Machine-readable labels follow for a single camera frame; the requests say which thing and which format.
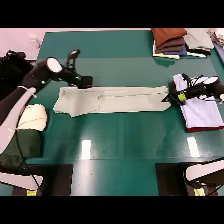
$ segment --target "white wall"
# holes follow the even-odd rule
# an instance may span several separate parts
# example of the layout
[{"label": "white wall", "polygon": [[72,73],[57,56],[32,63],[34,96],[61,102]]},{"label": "white wall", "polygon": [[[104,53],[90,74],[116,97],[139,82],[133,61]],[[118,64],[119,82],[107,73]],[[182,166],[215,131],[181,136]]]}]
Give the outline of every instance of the white wall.
[{"label": "white wall", "polygon": [[36,59],[40,43],[45,32],[61,31],[93,31],[93,30],[150,30],[150,28],[0,28],[0,56],[4,56],[8,50],[23,51],[27,59]]}]

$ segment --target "yellow label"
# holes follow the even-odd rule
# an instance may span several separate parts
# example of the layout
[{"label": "yellow label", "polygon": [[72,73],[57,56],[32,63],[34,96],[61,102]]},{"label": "yellow label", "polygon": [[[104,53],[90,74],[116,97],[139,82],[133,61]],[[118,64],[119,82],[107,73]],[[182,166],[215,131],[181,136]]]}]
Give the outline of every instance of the yellow label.
[{"label": "yellow label", "polygon": [[205,191],[203,188],[194,189],[195,196],[205,196]]},{"label": "yellow label", "polygon": [[27,190],[27,196],[37,196],[37,191],[29,191],[29,190]]},{"label": "yellow label", "polygon": [[185,101],[185,100],[187,100],[187,98],[186,98],[186,96],[184,95],[184,93],[179,94],[179,95],[178,95],[178,98],[179,98],[180,101]]}]

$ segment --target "orange cloth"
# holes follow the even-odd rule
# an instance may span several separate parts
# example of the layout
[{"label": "orange cloth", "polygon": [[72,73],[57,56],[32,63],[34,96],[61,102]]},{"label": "orange cloth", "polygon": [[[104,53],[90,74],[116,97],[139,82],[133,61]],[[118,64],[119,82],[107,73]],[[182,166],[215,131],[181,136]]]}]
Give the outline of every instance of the orange cloth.
[{"label": "orange cloth", "polygon": [[187,35],[184,28],[152,28],[152,32],[157,48],[170,39]]}]

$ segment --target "dark green cloth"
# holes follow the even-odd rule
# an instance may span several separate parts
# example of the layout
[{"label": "dark green cloth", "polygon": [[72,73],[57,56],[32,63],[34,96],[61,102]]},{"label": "dark green cloth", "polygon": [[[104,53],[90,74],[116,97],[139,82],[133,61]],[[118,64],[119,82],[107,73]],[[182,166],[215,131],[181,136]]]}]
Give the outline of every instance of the dark green cloth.
[{"label": "dark green cloth", "polygon": [[[19,145],[25,158],[41,156],[41,139],[39,131],[33,129],[18,130]],[[0,164],[7,167],[18,167],[23,162],[16,135],[13,136],[6,150],[0,155]]]}]

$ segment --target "green table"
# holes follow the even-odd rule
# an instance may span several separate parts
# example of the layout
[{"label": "green table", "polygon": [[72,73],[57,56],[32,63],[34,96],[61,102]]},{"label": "green table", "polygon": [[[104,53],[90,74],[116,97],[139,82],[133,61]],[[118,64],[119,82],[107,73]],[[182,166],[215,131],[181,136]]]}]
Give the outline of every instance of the green table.
[{"label": "green table", "polygon": [[[209,58],[175,61],[152,57],[152,44],[151,31],[46,33],[38,61],[53,56],[64,63],[68,53],[79,48],[77,71],[93,76],[94,86],[167,86],[178,73],[219,75],[224,80],[215,50]],[[43,132],[43,157],[28,162],[73,163],[72,195],[158,195],[155,163],[224,156],[224,130],[186,133],[179,108],[76,118],[55,114],[62,86],[66,83],[51,82],[31,101],[46,107],[49,122]],[[219,108],[224,115],[224,107]],[[192,136],[199,158],[193,158],[188,147],[187,138]],[[91,140],[90,160],[81,160],[83,140]]]}]

